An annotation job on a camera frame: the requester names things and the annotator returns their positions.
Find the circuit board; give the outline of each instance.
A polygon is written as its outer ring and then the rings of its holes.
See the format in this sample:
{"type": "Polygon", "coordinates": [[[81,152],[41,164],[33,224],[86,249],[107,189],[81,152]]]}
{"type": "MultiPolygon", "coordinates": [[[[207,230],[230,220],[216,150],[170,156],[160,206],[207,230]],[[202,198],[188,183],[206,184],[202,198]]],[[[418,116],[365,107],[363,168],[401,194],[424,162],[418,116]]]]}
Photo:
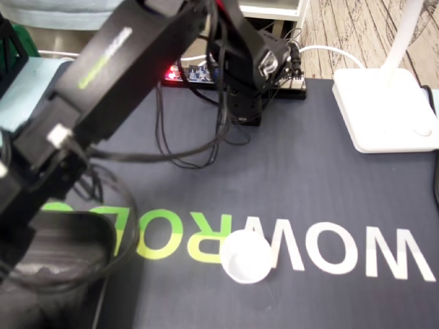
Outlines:
{"type": "MultiPolygon", "coordinates": [[[[215,90],[215,84],[211,78],[211,73],[207,68],[207,65],[190,65],[183,67],[183,71],[195,88],[205,90],[215,90]]],[[[213,77],[216,79],[219,73],[219,69],[215,67],[213,69],[213,77]]],[[[167,87],[186,88],[183,80],[181,79],[181,73],[176,65],[173,65],[166,72],[162,85],[167,87]]],[[[305,74],[302,72],[300,77],[286,77],[280,80],[274,88],[281,87],[277,92],[276,98],[279,99],[305,99],[307,94],[307,85],[305,81],[305,74]]],[[[264,98],[270,97],[269,93],[263,95],[264,98]]]]}

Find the white shelf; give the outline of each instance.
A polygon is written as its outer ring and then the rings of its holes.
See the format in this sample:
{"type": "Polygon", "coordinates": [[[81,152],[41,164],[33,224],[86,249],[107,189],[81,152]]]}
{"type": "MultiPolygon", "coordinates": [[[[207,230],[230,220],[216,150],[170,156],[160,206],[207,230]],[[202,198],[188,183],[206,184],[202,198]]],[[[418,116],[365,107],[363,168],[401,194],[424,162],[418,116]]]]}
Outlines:
{"type": "Polygon", "coordinates": [[[246,17],[299,21],[302,1],[296,0],[241,0],[239,6],[246,17]]]}

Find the wooden floor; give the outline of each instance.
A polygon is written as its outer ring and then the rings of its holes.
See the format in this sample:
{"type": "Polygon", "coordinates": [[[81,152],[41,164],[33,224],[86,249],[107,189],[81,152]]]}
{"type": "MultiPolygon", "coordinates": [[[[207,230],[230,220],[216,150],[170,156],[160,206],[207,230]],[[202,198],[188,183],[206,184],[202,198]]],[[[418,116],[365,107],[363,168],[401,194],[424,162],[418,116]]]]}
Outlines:
{"type": "MultiPolygon", "coordinates": [[[[343,49],[368,68],[379,68],[390,50],[405,0],[309,0],[301,43],[343,49]]],[[[439,0],[425,0],[401,67],[421,84],[439,88],[439,0]]],[[[336,53],[310,50],[302,55],[307,77],[331,78],[340,68],[355,67],[336,53]]]]}

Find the small white cup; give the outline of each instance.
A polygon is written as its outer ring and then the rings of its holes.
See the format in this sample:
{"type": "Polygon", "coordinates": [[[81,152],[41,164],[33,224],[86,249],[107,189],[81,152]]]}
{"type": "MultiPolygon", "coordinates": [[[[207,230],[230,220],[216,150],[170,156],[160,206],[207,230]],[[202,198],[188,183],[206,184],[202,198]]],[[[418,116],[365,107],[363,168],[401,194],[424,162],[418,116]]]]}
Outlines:
{"type": "Polygon", "coordinates": [[[250,230],[234,231],[227,236],[219,254],[224,271],[241,284],[263,280],[273,264],[272,248],[268,241],[250,230]]]}

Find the light blue surface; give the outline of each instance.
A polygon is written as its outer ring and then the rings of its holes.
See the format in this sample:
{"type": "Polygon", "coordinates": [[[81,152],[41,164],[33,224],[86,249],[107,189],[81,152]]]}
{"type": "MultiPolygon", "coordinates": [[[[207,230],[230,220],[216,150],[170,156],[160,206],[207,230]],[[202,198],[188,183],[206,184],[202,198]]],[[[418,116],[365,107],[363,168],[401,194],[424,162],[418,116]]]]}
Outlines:
{"type": "Polygon", "coordinates": [[[64,60],[30,57],[0,99],[0,126],[15,131],[28,120],[64,60]]]}
{"type": "Polygon", "coordinates": [[[0,0],[7,19],[45,29],[98,30],[121,0],[0,0]]]}

